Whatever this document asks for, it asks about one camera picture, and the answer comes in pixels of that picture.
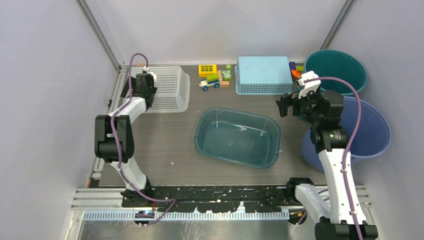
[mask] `toy truck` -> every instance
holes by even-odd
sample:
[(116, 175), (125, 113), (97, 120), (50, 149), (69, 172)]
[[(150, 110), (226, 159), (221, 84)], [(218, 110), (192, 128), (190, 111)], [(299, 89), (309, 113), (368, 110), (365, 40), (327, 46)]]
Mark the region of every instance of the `toy truck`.
[(203, 91), (208, 90), (209, 87), (214, 86), (215, 88), (220, 87), (220, 77), (218, 73), (212, 73), (206, 76), (205, 80), (201, 80), (199, 83), (199, 87), (203, 89)]

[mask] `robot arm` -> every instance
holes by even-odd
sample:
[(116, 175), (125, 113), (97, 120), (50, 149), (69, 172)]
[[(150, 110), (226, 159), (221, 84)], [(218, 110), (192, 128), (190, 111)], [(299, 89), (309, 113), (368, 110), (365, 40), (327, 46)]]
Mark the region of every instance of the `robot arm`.
[[(348, 134), (339, 126), (344, 107), (343, 96), (331, 90), (319, 93), (320, 80), (305, 83), (306, 80), (315, 78), (318, 76), (313, 71), (302, 74), (297, 84), (303, 89), (290, 95), (284, 94), (276, 103), (281, 117), (285, 117), (287, 108), (293, 106), (293, 116), (303, 115), (311, 123), (310, 139), (324, 167), (330, 207), (318, 195), (308, 178), (291, 178), (287, 183), (287, 190), (293, 200), (305, 206), (308, 215), (316, 223), (316, 239), (359, 239), (352, 213), (356, 214), (364, 239), (375, 239), (378, 236), (377, 228), (367, 225), (367, 219), (359, 204), (351, 172), (350, 152), (347, 153), (344, 168), (349, 193), (344, 183), (342, 159), (348, 143)], [(353, 212), (348, 194), (353, 198)]]
[[(112, 116), (115, 115), (113, 124), (117, 131), (122, 153), (122, 164), (120, 167), (123, 175), (128, 180), (124, 179), (124, 182), (126, 189), (129, 191), (135, 191), (130, 183), (140, 191), (150, 188), (149, 179), (142, 173), (133, 156), (135, 146), (131, 124), (152, 106), (157, 90), (155, 80), (156, 75), (144, 68), (143, 73), (137, 74), (136, 78), (131, 78), (133, 97), (131, 99), (128, 98), (124, 102), (123, 106), (126, 107), (122, 110), (118, 108), (108, 115), (98, 115), (95, 119), (95, 155), (109, 163), (119, 173), (118, 149), (111, 127)], [(122, 92), (126, 96), (128, 87), (124, 87)]]

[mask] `teal plastic tub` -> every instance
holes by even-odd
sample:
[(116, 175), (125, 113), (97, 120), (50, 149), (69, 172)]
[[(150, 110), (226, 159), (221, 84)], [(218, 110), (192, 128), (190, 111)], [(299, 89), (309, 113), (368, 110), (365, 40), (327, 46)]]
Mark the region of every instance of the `teal plastic tub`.
[(211, 158), (268, 168), (278, 159), (280, 140), (280, 127), (269, 117), (213, 107), (200, 117), (194, 145)]
[[(359, 93), (368, 82), (364, 67), (351, 55), (336, 50), (320, 50), (312, 53), (304, 64), (304, 73), (314, 71), (319, 77), (336, 77), (350, 83)], [(324, 80), (321, 90), (334, 90), (344, 96), (353, 95), (353, 92), (344, 84), (336, 81)]]

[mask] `white wall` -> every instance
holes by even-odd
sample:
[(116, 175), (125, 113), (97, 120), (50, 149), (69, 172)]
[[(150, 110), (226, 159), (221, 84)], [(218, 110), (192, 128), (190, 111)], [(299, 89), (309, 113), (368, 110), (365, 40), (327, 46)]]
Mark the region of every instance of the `white wall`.
[(361, 97), (392, 130), (389, 150), (356, 166), (383, 240), (424, 236), (424, 1), (357, 1), (330, 48), (353, 55), (369, 76)]
[(87, 0), (116, 56), (152, 64), (304, 61), (321, 47), (343, 0)]
[(0, 6), (0, 239), (64, 239), (116, 71), (74, 0)]

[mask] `gray table surface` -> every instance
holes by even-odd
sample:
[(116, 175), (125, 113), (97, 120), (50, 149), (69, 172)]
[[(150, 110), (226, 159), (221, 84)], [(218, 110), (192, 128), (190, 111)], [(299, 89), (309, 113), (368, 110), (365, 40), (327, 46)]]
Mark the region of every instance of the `gray table surface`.
[[(198, 66), (187, 65), (182, 69), (190, 76), (188, 109), (181, 113), (142, 114), (132, 124), (134, 157), (153, 186), (284, 185), (290, 177), (308, 177), (316, 184), (326, 183), (325, 175), (310, 167), (300, 154), (309, 124), (291, 115), (281, 118), (276, 105), (279, 95), (238, 95), (234, 78), (229, 88), (203, 91), (199, 87)], [(219, 65), (218, 69), (224, 70), (225, 66)], [(281, 128), (281, 152), (277, 162), (269, 168), (255, 168), (200, 154), (195, 148), (194, 136), (202, 113), (212, 107), (274, 119)], [(114, 168), (105, 164), (99, 185), (123, 186), (124, 182)]]

